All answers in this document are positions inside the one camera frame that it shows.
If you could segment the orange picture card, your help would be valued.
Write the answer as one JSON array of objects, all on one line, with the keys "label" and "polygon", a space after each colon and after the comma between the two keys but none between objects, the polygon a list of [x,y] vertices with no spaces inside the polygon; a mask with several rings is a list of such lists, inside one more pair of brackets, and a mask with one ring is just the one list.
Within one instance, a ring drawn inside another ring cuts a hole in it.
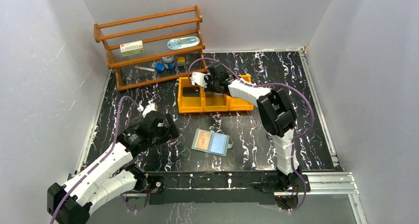
[{"label": "orange picture card", "polygon": [[195,141],[195,148],[201,150],[208,150],[210,138],[211,132],[198,131]]}]

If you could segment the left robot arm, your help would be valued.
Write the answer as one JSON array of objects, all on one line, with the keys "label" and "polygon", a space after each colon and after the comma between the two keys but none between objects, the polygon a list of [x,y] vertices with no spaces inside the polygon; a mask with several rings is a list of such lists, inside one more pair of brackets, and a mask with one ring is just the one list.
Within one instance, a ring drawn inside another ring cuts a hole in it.
[{"label": "left robot arm", "polygon": [[154,145],[179,136],[169,113],[152,110],[142,121],[118,133],[116,143],[82,172],[47,190],[47,211],[51,223],[85,224],[99,207],[128,192],[150,189],[148,174],[131,163]]}]

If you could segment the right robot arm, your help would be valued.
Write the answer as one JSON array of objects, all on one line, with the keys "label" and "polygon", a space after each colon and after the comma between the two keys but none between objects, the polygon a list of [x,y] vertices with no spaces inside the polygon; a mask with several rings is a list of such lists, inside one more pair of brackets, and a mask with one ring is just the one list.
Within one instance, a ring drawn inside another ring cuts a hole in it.
[{"label": "right robot arm", "polygon": [[208,73],[193,72],[191,79],[207,91],[242,99],[258,109],[262,125],[275,146],[279,187],[292,191],[298,184],[299,163],[293,150],[297,115],[287,93],[231,75],[220,63],[209,67]]}]

